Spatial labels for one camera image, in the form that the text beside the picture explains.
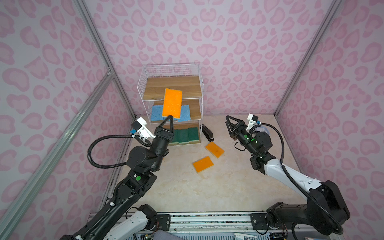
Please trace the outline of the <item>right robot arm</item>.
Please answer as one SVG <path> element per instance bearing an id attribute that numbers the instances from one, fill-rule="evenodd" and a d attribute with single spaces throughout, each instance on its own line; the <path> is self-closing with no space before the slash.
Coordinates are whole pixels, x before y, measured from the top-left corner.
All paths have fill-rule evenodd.
<path id="1" fill-rule="evenodd" d="M 347 204 L 339 187 L 332 181 L 319 181 L 304 175 L 284 163 L 285 144 L 279 130 L 266 123 L 261 123 L 257 116 L 248 117 L 249 124 L 243 120 L 226 116 L 226 126 L 230 137 L 242 146 L 241 151 L 251 155 L 250 163 L 254 170 L 272 177 L 285 184 L 307 202 L 304 205 L 292 205 L 278 202 L 266 210 L 263 220 L 255 219 L 254 230 L 263 227 L 275 230 L 291 223 L 293 230 L 296 225 L 308 225 L 322 235 L 342 235 L 342 225 L 351 217 Z M 270 127 L 281 141 L 281 157 L 277 159 L 269 153 L 273 146 L 268 133 L 261 127 Z"/>

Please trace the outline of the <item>green sponge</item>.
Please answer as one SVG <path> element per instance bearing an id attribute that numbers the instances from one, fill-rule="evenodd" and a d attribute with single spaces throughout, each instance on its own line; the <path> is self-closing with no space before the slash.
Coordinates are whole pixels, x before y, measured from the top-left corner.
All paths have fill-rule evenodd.
<path id="1" fill-rule="evenodd" d="M 174 136 L 171 141 L 172 144 L 178 144 L 180 142 L 180 130 L 175 129 L 174 130 Z"/>
<path id="2" fill-rule="evenodd" d="M 198 143 L 200 141 L 199 129 L 197 127 L 188 128 L 188 139 L 190 143 Z"/>
<path id="3" fill-rule="evenodd" d="M 179 143 L 188 144 L 189 143 L 189 129 L 179 130 Z"/>

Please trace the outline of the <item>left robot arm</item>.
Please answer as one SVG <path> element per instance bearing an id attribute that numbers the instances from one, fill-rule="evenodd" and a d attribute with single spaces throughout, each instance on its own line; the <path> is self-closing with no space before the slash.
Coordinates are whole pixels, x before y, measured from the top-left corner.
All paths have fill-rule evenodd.
<path id="1" fill-rule="evenodd" d="M 168 145 L 174 137 L 174 118 L 172 115 L 167 116 L 153 133 L 148 130 L 146 124 L 143 118 L 138 118 L 132 124 L 132 131 L 129 135 L 107 135 L 91 143 L 87 158 L 92 166 L 99 169 L 128 166 L 130 171 L 116 185 L 111 199 L 92 220 L 74 234 L 62 236 L 63 240 L 102 240 L 123 214 L 152 187 L 157 179 L 154 173 L 160 169 L 164 157 L 169 153 Z M 129 152 L 126 162 L 101 165 L 93 160 L 93 148 L 99 142 L 107 139 L 132 138 L 136 139 L 140 145 Z"/>

